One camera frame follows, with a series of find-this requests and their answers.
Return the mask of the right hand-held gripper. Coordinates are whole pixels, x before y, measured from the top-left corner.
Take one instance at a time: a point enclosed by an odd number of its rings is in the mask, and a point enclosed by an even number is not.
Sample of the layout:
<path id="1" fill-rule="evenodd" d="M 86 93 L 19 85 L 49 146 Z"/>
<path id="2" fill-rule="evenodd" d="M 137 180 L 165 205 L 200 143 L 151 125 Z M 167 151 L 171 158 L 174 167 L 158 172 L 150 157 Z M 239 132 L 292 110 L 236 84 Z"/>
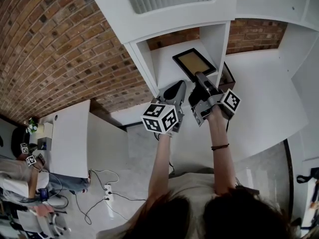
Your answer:
<path id="1" fill-rule="evenodd" d="M 197 83 L 189 95 L 188 102 L 198 126 L 204 123 L 214 106 L 219 106 L 223 117 L 231 120 L 241 103 L 239 96 L 231 89 L 223 92 L 211 85 L 210 80 L 202 72 L 196 72 L 195 78 Z"/>

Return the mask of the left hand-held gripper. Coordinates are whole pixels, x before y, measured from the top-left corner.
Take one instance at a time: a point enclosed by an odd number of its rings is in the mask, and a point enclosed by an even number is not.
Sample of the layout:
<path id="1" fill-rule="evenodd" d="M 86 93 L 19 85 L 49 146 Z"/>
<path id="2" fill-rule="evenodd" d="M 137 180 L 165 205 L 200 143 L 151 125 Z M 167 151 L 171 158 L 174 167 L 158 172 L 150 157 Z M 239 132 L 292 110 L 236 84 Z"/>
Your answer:
<path id="1" fill-rule="evenodd" d="M 186 83 L 179 81 L 154 98 L 141 115 L 146 130 L 159 134 L 178 133 L 184 116 L 181 105 L 185 94 Z"/>

